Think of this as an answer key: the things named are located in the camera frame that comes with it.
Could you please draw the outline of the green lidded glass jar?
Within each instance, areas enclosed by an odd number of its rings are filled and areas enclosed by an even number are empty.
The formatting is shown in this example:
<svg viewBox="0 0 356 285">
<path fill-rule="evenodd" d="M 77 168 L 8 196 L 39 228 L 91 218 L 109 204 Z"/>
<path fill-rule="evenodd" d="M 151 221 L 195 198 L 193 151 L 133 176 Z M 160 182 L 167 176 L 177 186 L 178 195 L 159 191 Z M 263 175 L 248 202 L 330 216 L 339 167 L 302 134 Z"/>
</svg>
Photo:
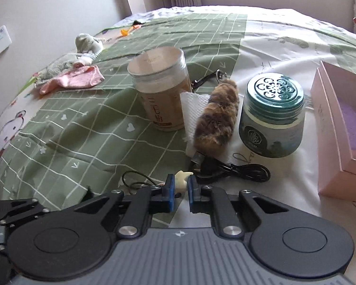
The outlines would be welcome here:
<svg viewBox="0 0 356 285">
<path fill-rule="evenodd" d="M 302 86 L 281 73 L 262 73 L 246 85 L 239 123 L 244 145 L 267 158 L 283 158 L 302 141 L 305 118 Z"/>
</svg>

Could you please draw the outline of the brown furry tail toy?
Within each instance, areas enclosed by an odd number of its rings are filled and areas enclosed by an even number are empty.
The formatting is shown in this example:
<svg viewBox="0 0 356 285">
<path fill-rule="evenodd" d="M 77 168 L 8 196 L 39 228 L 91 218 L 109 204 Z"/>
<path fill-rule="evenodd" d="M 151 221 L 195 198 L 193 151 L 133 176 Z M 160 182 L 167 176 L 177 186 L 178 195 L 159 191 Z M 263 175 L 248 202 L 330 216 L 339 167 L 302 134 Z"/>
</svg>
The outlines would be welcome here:
<svg viewBox="0 0 356 285">
<path fill-rule="evenodd" d="M 233 136 L 238 112 L 237 85 L 225 79 L 213 90 L 197 120 L 193 136 L 195 149 L 210 157 L 222 154 Z"/>
</svg>

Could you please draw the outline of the black metal clip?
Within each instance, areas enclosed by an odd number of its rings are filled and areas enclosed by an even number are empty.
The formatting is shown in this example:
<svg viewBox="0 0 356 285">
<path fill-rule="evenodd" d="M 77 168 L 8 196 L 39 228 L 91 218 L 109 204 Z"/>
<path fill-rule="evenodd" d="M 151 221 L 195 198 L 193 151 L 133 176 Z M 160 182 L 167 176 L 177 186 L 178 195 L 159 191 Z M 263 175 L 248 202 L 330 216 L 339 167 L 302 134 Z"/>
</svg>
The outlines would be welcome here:
<svg viewBox="0 0 356 285">
<path fill-rule="evenodd" d="M 192 81 L 191 82 L 192 91 L 199 89 L 204 83 L 206 83 L 207 81 L 209 81 L 211 79 L 215 79 L 217 83 L 220 83 L 221 81 L 223 81 L 224 79 L 227 79 L 227 78 L 228 78 L 228 76 L 225 71 L 217 70 L 209 75 L 204 76 L 201 79 Z"/>
</svg>

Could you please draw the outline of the pink cloth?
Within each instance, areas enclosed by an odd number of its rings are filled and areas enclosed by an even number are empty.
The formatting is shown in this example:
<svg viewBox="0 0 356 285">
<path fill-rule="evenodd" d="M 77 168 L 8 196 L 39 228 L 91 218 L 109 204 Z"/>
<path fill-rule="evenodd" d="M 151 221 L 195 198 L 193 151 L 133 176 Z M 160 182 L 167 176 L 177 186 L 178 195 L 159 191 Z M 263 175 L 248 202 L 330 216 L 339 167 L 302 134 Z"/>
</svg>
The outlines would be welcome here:
<svg viewBox="0 0 356 285">
<path fill-rule="evenodd" d="M 41 85 L 39 93 L 46 95 L 58 88 L 88 89 L 104 81 L 104 76 L 97 65 L 81 66 L 55 76 Z"/>
</svg>

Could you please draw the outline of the pink cardboard box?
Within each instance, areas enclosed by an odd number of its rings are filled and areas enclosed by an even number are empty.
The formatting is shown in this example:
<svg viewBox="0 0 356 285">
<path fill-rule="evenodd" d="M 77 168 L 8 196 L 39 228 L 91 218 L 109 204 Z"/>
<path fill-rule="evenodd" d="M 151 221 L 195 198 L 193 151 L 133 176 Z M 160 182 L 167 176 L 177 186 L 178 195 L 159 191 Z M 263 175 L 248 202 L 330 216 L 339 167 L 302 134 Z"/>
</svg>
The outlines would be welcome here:
<svg viewBox="0 0 356 285">
<path fill-rule="evenodd" d="M 318 137 L 318 192 L 356 201 L 356 151 L 350 147 L 340 107 L 341 101 L 356 104 L 356 74 L 322 62 L 311 98 Z"/>
</svg>

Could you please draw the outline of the white tissue paper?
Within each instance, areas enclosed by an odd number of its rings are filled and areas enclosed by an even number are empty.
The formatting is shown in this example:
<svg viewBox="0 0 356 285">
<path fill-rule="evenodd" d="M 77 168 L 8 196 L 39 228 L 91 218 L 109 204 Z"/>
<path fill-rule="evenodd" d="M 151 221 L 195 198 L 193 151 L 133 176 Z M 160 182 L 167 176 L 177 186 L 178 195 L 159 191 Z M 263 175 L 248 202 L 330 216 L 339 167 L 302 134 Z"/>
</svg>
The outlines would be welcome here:
<svg viewBox="0 0 356 285">
<path fill-rule="evenodd" d="M 183 92 L 180 94 L 181 99 L 181 107 L 183 112 L 183 120 L 184 120 L 184 142 L 186 143 L 186 156 L 193 157 L 197 152 L 196 148 L 193 146 L 193 136 L 196 130 L 197 119 L 203 113 L 204 108 L 208 104 L 209 100 L 208 94 L 196 94 Z M 231 140 L 228 142 L 224 151 L 222 151 L 217 159 L 224 162 L 229 163 L 232 159 L 232 154 L 235 152 L 234 150 L 234 140 L 237 139 L 237 128 L 234 127 L 233 134 L 231 136 Z"/>
</svg>

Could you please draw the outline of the white wall switch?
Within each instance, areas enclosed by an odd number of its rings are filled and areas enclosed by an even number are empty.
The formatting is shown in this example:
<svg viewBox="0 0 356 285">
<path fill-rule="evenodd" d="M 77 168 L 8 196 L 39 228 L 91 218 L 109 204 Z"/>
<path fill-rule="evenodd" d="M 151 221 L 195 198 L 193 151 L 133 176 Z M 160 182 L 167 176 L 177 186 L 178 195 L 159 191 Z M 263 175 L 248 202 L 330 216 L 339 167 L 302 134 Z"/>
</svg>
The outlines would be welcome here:
<svg viewBox="0 0 356 285">
<path fill-rule="evenodd" d="M 5 25 L 0 27 L 0 54 L 12 44 L 11 37 Z"/>
</svg>

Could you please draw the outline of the small orange toy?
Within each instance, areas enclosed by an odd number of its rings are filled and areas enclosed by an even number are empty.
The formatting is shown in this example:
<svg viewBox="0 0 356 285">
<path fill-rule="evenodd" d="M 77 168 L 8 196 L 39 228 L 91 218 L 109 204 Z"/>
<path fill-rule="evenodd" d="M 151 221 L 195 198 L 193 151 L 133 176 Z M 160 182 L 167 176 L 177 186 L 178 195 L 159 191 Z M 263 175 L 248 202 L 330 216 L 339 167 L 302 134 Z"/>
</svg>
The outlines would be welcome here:
<svg viewBox="0 0 356 285">
<path fill-rule="evenodd" d="M 120 30 L 120 34 L 122 37 L 126 37 L 126 36 L 130 35 L 134 30 L 136 30 L 140 27 L 141 27 L 141 25 L 137 24 L 137 25 L 131 26 L 130 28 L 122 28 Z"/>
</svg>

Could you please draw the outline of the small cream charm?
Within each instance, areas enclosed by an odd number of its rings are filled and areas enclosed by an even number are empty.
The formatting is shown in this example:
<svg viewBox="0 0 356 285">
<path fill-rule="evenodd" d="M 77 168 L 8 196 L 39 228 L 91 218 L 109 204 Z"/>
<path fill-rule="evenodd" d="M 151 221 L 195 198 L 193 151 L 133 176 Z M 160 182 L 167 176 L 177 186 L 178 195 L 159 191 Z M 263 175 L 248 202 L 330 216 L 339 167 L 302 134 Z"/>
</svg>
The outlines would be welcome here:
<svg viewBox="0 0 356 285">
<path fill-rule="evenodd" d="M 178 171 L 175 174 L 175 197 L 179 198 L 187 191 L 188 178 L 192 176 L 192 172 Z"/>
</svg>

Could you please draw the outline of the green checked bed sheet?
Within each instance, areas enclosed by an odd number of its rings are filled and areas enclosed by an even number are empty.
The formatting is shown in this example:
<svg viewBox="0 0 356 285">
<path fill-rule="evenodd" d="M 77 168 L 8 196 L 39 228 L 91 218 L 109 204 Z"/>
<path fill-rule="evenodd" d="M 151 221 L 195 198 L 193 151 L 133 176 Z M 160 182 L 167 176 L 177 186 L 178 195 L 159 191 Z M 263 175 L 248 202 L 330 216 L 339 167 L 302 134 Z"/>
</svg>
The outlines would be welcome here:
<svg viewBox="0 0 356 285">
<path fill-rule="evenodd" d="M 137 14 L 141 28 L 97 59 L 105 79 L 91 90 L 65 90 L 40 98 L 23 93 L 0 116 L 2 128 L 19 126 L 0 157 L 0 200 L 36 198 L 63 209 L 87 189 L 102 194 L 145 174 L 164 181 L 190 162 L 184 130 L 158 131 L 147 119 L 127 65 L 158 46 L 183 49 L 191 79 L 225 71 L 240 94 L 254 75 L 275 71 L 305 91 L 300 147 L 269 159 L 248 150 L 238 135 L 223 156 L 227 163 L 260 163 L 266 183 L 226 178 L 219 186 L 236 194 L 251 189 L 346 228 L 355 244 L 347 277 L 356 284 L 356 201 L 318 194 L 318 137 L 310 90 L 320 62 L 356 73 L 356 34 L 291 9 L 248 6 L 162 8 Z"/>
</svg>

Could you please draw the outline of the tall clear lidded jar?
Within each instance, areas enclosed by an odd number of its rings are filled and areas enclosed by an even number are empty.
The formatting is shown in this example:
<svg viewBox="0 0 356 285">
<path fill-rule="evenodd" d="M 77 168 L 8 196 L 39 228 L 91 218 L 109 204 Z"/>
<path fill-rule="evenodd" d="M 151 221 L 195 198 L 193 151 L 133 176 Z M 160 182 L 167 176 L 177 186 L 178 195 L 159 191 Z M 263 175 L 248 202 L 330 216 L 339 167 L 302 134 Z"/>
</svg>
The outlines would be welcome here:
<svg viewBox="0 0 356 285">
<path fill-rule="evenodd" d="M 183 50 L 163 46 L 134 57 L 127 66 L 146 116 L 161 131 L 184 127 L 180 94 L 191 92 Z"/>
</svg>

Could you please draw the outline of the grey plush toy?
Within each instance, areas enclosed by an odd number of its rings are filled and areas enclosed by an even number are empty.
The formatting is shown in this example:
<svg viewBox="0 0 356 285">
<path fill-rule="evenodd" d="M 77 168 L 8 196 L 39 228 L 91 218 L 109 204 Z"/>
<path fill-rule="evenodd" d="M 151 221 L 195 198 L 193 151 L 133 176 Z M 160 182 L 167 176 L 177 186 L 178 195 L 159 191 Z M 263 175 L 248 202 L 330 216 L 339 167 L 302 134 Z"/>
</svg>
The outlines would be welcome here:
<svg viewBox="0 0 356 285">
<path fill-rule="evenodd" d="M 105 39 L 80 33 L 75 39 L 76 51 L 62 55 L 35 74 L 34 87 L 38 88 L 66 71 L 91 65 L 104 50 L 104 42 Z"/>
</svg>

